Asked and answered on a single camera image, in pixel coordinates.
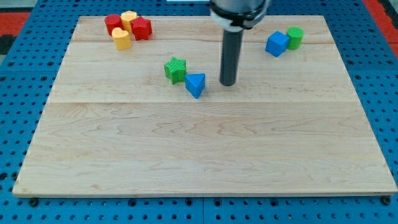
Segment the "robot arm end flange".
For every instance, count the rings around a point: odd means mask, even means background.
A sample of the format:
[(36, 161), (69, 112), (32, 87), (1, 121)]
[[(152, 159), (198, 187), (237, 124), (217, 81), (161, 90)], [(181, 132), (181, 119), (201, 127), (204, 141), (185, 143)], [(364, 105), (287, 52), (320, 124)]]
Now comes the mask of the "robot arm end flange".
[(272, 0), (210, 0), (210, 16), (228, 32), (252, 29), (267, 14)]

